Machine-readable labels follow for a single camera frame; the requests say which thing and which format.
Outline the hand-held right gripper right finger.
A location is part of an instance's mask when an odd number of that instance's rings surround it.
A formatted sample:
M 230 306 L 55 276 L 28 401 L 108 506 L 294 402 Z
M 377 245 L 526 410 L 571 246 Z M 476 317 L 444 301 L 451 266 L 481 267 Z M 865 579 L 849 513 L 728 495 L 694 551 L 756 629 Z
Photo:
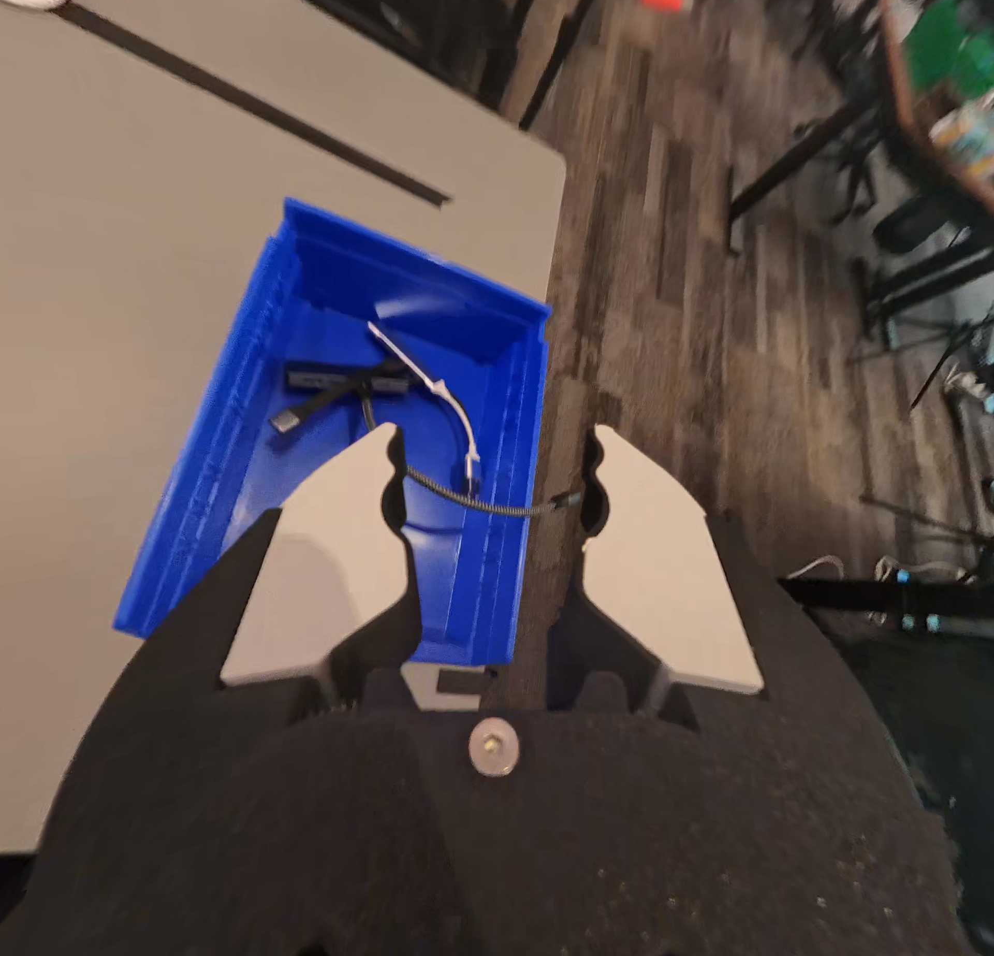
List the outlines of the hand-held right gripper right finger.
M 606 424 L 588 434 L 582 477 L 567 705 L 593 673 L 620 680 L 633 714 L 658 714 L 677 688 L 761 694 L 764 676 L 701 504 Z

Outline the grey usb hub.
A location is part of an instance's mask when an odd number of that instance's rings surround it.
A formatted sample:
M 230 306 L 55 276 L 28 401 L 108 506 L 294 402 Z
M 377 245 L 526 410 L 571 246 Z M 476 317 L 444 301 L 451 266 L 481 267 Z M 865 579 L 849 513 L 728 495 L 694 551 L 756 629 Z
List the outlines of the grey usb hub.
M 386 359 L 376 366 L 340 366 L 315 361 L 286 360 L 283 381 L 288 391 L 319 392 L 357 379 L 374 394 L 403 395 L 414 375 L 399 360 Z

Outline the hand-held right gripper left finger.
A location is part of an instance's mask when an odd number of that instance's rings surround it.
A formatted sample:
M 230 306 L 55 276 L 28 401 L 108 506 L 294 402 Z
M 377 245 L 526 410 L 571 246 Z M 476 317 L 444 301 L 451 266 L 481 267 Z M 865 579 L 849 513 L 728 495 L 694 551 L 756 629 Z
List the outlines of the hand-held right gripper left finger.
M 403 430 L 382 424 L 280 505 L 221 668 L 226 687 L 312 678 L 354 703 L 368 676 L 413 656 L 423 627 L 405 460 Z

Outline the blue plastic bin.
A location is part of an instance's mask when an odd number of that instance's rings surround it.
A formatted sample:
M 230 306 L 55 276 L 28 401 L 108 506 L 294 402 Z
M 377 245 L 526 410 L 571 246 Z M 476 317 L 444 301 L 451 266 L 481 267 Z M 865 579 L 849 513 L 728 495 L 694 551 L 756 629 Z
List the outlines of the blue plastic bin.
M 361 437 L 361 405 L 337 403 L 281 436 L 269 423 L 304 394 L 287 364 L 345 369 L 387 356 L 372 322 L 433 378 L 472 425 L 482 502 L 533 503 L 548 371 L 547 303 L 324 209 L 287 198 L 255 265 L 187 440 L 135 558 L 112 627 L 147 638 L 264 510 Z M 464 489 L 466 436 L 419 380 L 377 395 L 378 424 L 406 461 Z M 529 522 L 468 511 L 404 481 L 404 534 L 423 623 L 416 659 L 510 662 Z

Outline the wooden office desk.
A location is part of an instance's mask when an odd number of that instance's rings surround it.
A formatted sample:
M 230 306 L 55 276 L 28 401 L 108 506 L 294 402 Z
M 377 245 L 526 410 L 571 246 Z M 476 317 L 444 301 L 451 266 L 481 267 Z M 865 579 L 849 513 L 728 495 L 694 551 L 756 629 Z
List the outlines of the wooden office desk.
M 885 146 L 901 171 L 949 204 L 951 217 L 985 239 L 992 239 L 992 186 L 972 178 L 931 142 L 924 123 L 915 116 L 912 80 L 898 35 L 900 0 L 876 4 L 876 44 L 872 51 L 875 84 L 863 88 L 818 122 L 778 159 L 727 201 L 726 248 L 739 254 L 739 218 L 771 192 L 796 176 L 867 113 L 882 116 Z

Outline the green plastic crate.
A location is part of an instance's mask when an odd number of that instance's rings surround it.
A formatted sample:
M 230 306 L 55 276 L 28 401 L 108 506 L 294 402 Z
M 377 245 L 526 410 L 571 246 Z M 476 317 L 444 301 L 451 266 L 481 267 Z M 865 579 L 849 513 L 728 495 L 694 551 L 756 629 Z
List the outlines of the green plastic crate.
M 904 40 L 913 90 L 940 85 L 963 100 L 993 88 L 992 0 L 937 0 L 928 5 Z

